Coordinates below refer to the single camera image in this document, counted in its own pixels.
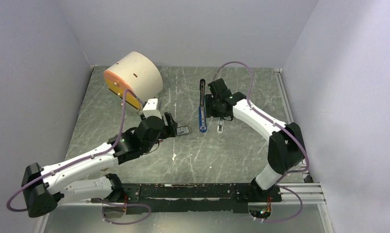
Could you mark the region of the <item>staple tray with staples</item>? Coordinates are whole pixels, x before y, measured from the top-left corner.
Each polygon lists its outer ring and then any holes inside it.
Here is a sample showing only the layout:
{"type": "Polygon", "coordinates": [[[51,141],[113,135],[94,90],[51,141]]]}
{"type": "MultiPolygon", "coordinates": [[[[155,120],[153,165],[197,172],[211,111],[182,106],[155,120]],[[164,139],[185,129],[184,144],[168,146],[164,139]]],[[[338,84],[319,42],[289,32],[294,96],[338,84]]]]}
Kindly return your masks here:
{"type": "Polygon", "coordinates": [[[177,127],[177,136],[188,135],[192,132],[189,126],[180,126],[177,127]]]}

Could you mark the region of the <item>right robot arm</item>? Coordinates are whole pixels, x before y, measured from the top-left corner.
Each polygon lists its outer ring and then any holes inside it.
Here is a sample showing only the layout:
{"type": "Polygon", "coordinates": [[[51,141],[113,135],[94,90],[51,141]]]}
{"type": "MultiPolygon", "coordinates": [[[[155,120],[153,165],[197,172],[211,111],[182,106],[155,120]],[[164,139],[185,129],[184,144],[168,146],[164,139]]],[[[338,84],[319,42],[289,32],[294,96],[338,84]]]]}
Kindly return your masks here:
{"type": "Polygon", "coordinates": [[[291,168],[304,160],[304,142],[296,123],[277,121],[247,101],[241,92],[232,93],[220,78],[208,84],[210,94],[205,97],[206,117],[238,119],[259,133],[268,142],[268,164],[251,182],[251,195],[262,201],[291,168]]]}

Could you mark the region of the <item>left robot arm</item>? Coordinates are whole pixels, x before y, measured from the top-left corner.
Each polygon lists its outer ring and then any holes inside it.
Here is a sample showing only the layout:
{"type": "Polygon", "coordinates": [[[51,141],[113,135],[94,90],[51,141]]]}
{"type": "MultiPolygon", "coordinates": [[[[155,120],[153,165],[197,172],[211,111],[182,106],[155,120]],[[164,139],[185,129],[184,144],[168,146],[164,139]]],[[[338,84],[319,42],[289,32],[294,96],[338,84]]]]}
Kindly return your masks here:
{"type": "Polygon", "coordinates": [[[124,188],[117,175],[109,174],[88,181],[80,179],[148,154],[160,140],[180,133],[182,129],[166,112],[163,117],[143,117],[137,127],[129,128],[94,150],[70,160],[44,167],[38,163],[28,165],[21,183],[25,211],[29,217],[35,218],[73,200],[100,198],[119,201],[124,188]]]}

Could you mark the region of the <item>light blue small stapler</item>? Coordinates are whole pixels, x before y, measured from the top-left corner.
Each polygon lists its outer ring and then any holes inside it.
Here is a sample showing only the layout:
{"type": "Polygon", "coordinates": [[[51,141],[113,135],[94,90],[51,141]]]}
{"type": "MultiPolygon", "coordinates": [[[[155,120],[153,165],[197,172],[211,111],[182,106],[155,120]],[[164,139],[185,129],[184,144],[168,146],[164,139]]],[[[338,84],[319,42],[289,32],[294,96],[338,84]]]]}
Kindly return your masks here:
{"type": "Polygon", "coordinates": [[[218,120],[218,126],[217,126],[217,132],[222,133],[223,132],[223,125],[224,125],[224,119],[221,117],[218,120]]]}

